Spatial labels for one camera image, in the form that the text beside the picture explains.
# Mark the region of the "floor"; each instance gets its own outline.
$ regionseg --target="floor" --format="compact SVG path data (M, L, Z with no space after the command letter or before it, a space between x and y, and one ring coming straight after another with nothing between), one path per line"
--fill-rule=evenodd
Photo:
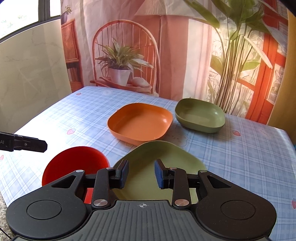
M6 223L5 214L7 206L3 200L3 197L0 193L0 228L5 231L10 237L12 237L11 231ZM0 231L0 241L8 241L9 238Z

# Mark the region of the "yellow wall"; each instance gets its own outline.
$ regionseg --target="yellow wall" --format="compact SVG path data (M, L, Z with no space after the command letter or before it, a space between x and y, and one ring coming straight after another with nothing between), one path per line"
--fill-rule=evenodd
M60 20L0 43L0 131L16 132L70 93Z
M289 12L288 54L284 78L268 125L285 130L296 144L296 17Z

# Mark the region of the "chair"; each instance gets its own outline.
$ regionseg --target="chair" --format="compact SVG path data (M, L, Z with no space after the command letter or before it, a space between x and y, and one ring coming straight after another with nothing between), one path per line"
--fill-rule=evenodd
M105 56L102 45L113 47L112 38L124 46L131 46L144 56L144 60L149 62L153 68L141 66L141 70L134 70L133 77L142 77L149 87L133 86L130 79L126 86L113 83L108 76L108 69L102 69L104 63L99 64L98 57ZM156 90L160 85L159 68L160 60L157 43L150 31L139 23L131 20L115 20L102 26L95 34L92 44L94 80L91 83L96 86L112 87L117 89L129 90L148 95L159 96Z

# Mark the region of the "table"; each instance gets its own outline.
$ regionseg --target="table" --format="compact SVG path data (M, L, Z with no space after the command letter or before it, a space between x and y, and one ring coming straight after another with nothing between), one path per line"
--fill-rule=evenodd
M114 138L107 120L117 109L134 102L157 105L173 114L177 104L140 93L88 86L32 119L16 134L45 140L48 150L0 151L0 191L6 204L41 187L46 165L67 148L94 147L114 165L135 146ZM209 171L269 200L277 211L270 238L296 240L296 152L285 131L226 115L221 131L205 134L181 127L174 115L164 140L199 158Z

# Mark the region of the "chair backrest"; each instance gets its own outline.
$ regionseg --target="chair backrest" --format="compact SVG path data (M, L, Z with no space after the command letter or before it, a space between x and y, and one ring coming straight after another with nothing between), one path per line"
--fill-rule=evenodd
M124 46L138 49L138 53L144 56L144 60L153 66L153 68L142 66L142 71L135 70L134 77L144 78L155 91L156 82L159 79L157 73L160 67L156 40L147 28L131 20L109 22L96 32L92 45L95 80L101 76L108 76L108 70L102 69L104 64L99 64L96 58L106 55L103 52L102 45L113 47L112 38Z

